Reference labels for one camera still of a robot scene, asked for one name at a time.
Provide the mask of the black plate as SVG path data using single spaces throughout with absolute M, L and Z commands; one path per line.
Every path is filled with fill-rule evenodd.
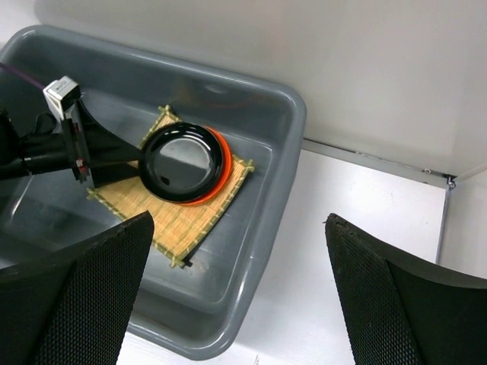
M 144 187 L 158 198 L 194 202 L 217 185 L 224 170 L 224 152 L 209 129 L 176 122 L 148 137 L 138 170 Z

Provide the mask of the bamboo mat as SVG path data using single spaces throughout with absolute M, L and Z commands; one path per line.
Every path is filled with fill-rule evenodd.
M 172 268 L 183 267 L 184 260 L 224 216 L 247 175 L 254 170 L 252 160 L 232 154 L 227 181 L 201 203 L 165 202 L 150 194 L 138 177 L 91 188 L 88 198 L 101 203 L 121 221 L 148 211 L 154 220 L 152 245 L 170 260 Z

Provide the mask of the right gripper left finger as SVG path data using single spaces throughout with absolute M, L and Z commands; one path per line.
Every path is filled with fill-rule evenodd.
M 1 270 L 3 364 L 115 364 L 154 234 L 148 212 Z

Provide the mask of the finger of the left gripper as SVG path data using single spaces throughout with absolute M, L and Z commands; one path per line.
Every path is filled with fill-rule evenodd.
M 96 189 L 139 176 L 138 160 L 123 162 L 90 162 L 93 186 Z
M 76 101 L 89 167 L 103 167 L 138 161 L 142 151 L 103 127 L 88 111 L 81 99 Z

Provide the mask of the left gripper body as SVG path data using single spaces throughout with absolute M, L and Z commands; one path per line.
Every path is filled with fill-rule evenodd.
M 68 148 L 51 113 L 37 116 L 33 130 L 20 136 L 6 106 L 1 107 L 1 179 L 51 173 L 72 167 Z

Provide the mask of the orange plastic plate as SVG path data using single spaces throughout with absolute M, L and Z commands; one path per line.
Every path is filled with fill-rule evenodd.
M 220 144 L 221 151 L 223 154 L 223 167 L 222 167 L 221 175 L 218 178 L 217 183 L 210 189 L 210 191 L 208 193 L 204 194 L 202 197 L 196 199 L 195 201 L 180 203 L 180 205 L 182 205 L 182 206 L 200 205 L 202 203 L 210 201 L 212 198 L 214 198 L 224 188 L 225 184 L 227 183 L 227 181 L 231 175 L 232 154 L 231 154 L 231 149 L 230 149 L 227 141 L 215 129 L 213 129 L 207 125 L 205 125 L 205 128 L 208 129 L 217 138 L 218 143 Z

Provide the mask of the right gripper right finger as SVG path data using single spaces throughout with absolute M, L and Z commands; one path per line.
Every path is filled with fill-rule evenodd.
M 484 364 L 486 280 L 385 243 L 337 214 L 326 245 L 356 364 Z

